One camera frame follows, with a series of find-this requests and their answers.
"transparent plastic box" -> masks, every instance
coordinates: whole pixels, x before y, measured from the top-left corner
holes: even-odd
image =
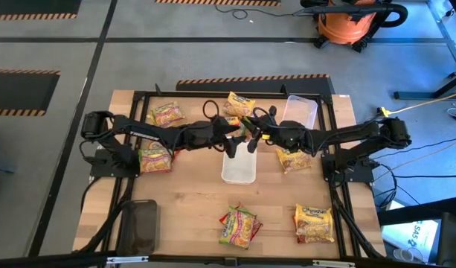
[[[230,159],[224,154],[221,177],[226,183],[248,185],[256,180],[256,156],[248,152],[248,143],[237,145],[236,156]]]
[[[308,129],[314,128],[318,105],[313,100],[307,100],[295,95],[287,98],[282,120],[297,121]]]

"floor mat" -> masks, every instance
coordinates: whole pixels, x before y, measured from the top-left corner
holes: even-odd
[[[43,116],[59,71],[0,69],[0,115]]]
[[[82,0],[0,0],[0,21],[73,19]]]
[[[274,7],[280,5],[280,0],[249,1],[249,0],[155,0],[155,3],[170,4],[226,4],[226,5],[252,5]]]

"wooden table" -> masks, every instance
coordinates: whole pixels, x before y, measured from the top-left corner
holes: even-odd
[[[114,91],[109,110],[128,116],[133,94],[130,90]],[[225,99],[214,100],[220,107],[225,102]],[[187,122],[205,119],[202,114],[202,104],[206,101],[204,98],[151,97],[149,109],[171,101],[179,102],[187,116]],[[286,100],[259,99],[256,106],[268,109],[270,105],[275,105],[280,111],[276,119],[280,121],[285,102]],[[356,123],[348,95],[333,95],[333,106],[338,127]],[[351,147],[353,143],[343,145]],[[140,176],[135,180],[132,199],[153,199],[161,208],[160,241],[154,254],[338,258],[337,243],[297,244],[292,222],[296,203],[317,208],[331,207],[319,155],[312,160],[311,168],[284,174],[275,146],[259,143],[257,177],[251,185],[224,183],[221,179],[223,154],[208,149],[182,151],[174,162],[172,172]],[[85,246],[106,219],[114,181],[114,178],[102,178],[87,193],[74,249]],[[384,255],[385,248],[371,190],[361,183],[349,183],[349,186],[356,223],[376,250]],[[229,205],[239,202],[257,214],[257,218],[264,224],[251,242],[249,250],[218,243],[222,229],[218,219],[228,211]],[[115,247],[117,230],[116,223],[112,230],[110,249]],[[352,255],[345,223],[343,231],[347,254]]]

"yellow cable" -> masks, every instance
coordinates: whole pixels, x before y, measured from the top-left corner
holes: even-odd
[[[444,98],[437,99],[437,100],[430,100],[430,101],[426,101],[424,103],[420,103],[420,104],[417,104],[417,105],[413,105],[413,106],[410,106],[410,107],[399,109],[397,111],[388,111],[384,107],[381,107],[381,110],[382,110],[383,115],[385,117],[388,117],[389,115],[392,115],[392,114],[395,114],[395,113],[404,112],[404,111],[409,110],[409,109],[413,109],[413,108],[416,108],[416,107],[419,107],[419,106],[423,106],[423,105],[426,105],[426,104],[435,103],[435,102],[438,102],[438,101],[444,101],[444,100],[447,100],[449,98],[453,98],[455,96],[456,96],[456,93],[454,93],[453,95],[444,97]]]
[[[406,163],[403,163],[403,164],[401,164],[401,165],[399,165],[399,166],[393,167],[393,168],[391,168],[390,170],[388,170],[387,172],[383,173],[383,174],[382,174],[381,176],[379,176],[378,178],[376,178],[375,181],[378,180],[379,178],[383,177],[384,175],[390,173],[391,171],[396,170],[397,168],[400,168],[400,167],[402,167],[402,166],[404,166],[404,165],[410,164],[410,163],[415,162],[415,161],[417,161],[417,160],[423,159],[423,158],[425,158],[425,157],[432,156],[432,155],[434,155],[435,153],[439,153],[440,151],[443,151],[443,150],[445,150],[445,149],[448,149],[448,148],[450,148],[450,147],[452,147],[452,146],[454,146],[454,145],[456,145],[456,142],[455,142],[455,143],[452,143],[452,144],[450,144],[450,145],[448,145],[448,146],[446,146],[446,147],[444,147],[444,148],[442,148],[442,149],[439,149],[439,150],[437,150],[437,151],[434,151],[434,152],[432,152],[432,153],[429,153],[429,154],[427,154],[427,155],[425,155],[425,156],[418,157],[418,158],[416,158],[416,159],[413,159],[413,160],[410,160],[410,161],[408,161],[408,162],[406,162]]]

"black hose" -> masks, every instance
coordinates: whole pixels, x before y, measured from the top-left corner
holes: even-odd
[[[383,22],[382,28],[393,28],[400,26],[408,18],[408,10],[406,7],[403,7],[401,4],[387,4],[388,9],[386,12],[397,13],[399,18],[390,22]]]

